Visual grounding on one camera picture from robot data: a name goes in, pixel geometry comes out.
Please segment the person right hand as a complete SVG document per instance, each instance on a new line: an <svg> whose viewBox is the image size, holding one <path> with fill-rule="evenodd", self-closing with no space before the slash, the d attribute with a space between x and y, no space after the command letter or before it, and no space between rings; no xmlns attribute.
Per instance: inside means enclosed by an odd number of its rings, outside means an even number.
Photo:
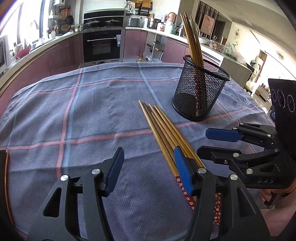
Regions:
<svg viewBox="0 0 296 241"><path fill-rule="evenodd" d="M293 192L293 188L287 188L287 189L260 189L260 197L263 202L270 202L270 200L273 198L273 195L286 195L287 193Z"/></svg>

